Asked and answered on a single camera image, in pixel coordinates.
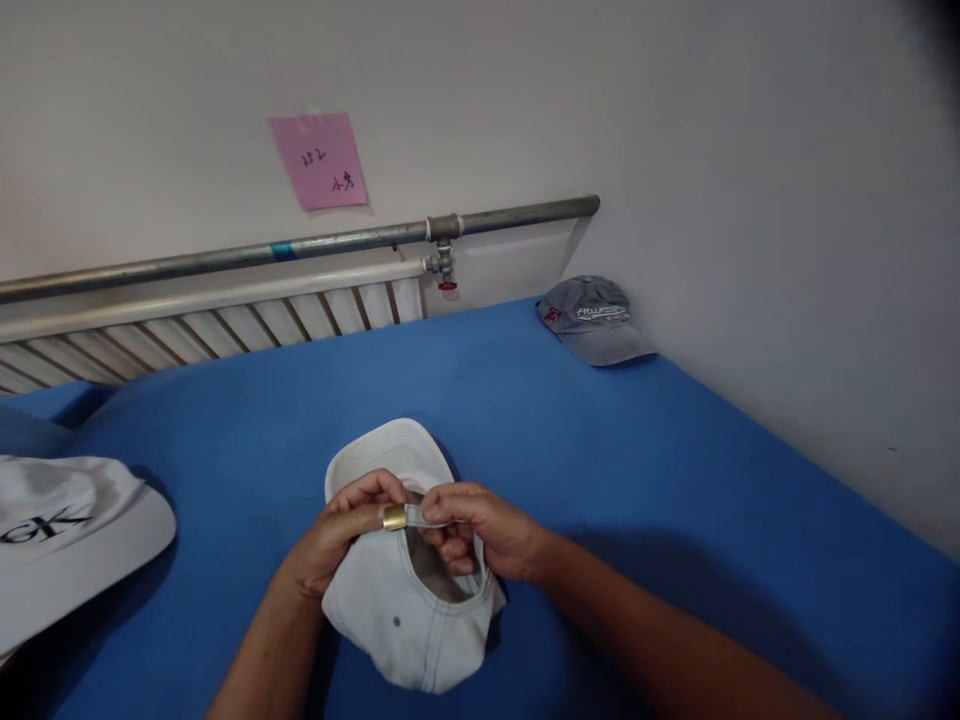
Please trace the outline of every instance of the blue tape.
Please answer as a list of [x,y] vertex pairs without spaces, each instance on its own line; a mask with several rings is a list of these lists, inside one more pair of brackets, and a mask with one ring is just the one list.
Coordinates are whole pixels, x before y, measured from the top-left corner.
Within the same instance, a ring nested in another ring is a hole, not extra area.
[[297,254],[293,251],[293,245],[291,243],[273,243],[270,249],[273,250],[273,257],[277,262],[287,262],[287,260],[297,259]]

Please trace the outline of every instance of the cap brim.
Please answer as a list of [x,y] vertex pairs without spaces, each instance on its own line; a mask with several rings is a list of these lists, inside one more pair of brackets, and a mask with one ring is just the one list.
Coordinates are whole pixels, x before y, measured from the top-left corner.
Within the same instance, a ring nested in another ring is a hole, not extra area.
[[585,333],[558,333],[576,357],[587,365],[606,367],[657,351],[630,325],[619,325]]
[[371,430],[333,456],[324,484],[327,502],[357,478],[380,468],[394,475],[422,473],[437,485],[453,482],[450,466],[426,428],[416,420],[400,418]]
[[0,654],[145,565],[176,533],[177,521],[167,501],[142,485],[127,509],[103,527],[4,575]]

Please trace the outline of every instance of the black gk lettering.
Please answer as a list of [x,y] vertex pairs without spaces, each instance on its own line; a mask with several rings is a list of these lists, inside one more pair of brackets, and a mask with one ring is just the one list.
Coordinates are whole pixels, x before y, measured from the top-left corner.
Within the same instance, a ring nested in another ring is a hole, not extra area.
[[22,543],[29,542],[35,537],[43,534],[43,537],[40,538],[40,542],[44,540],[49,540],[52,537],[56,537],[62,533],[66,528],[60,528],[58,531],[54,526],[55,525],[79,525],[80,523],[90,520],[90,517],[69,517],[65,513],[70,510],[70,507],[67,506],[63,508],[60,512],[52,517],[44,518],[43,516],[38,515],[37,517],[30,518],[30,522],[23,525],[18,525],[15,528],[7,530],[3,535],[0,535],[0,542],[5,543]]

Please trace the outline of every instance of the metal pipe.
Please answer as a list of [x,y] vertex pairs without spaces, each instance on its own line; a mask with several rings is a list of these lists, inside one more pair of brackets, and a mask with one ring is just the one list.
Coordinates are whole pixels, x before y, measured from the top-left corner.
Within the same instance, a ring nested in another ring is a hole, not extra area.
[[[596,195],[586,195],[570,200],[462,215],[460,216],[462,233],[454,230],[444,232],[442,236],[431,234],[429,239],[452,240],[461,234],[473,235],[491,230],[585,217],[593,215],[599,208],[600,198]],[[330,233],[299,240],[248,245],[229,250],[212,250],[90,270],[41,275],[0,283],[0,305],[55,295],[68,295],[85,290],[136,285],[152,280],[203,275],[287,260],[423,242],[427,239],[427,222],[421,220],[401,225]]]

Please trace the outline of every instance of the gray baseball cap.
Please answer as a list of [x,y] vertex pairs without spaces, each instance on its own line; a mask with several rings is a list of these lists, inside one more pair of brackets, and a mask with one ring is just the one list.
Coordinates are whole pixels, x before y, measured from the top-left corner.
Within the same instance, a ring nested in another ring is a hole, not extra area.
[[604,367],[656,352],[630,325],[630,300],[612,280],[578,275],[537,303],[540,319],[578,359]]

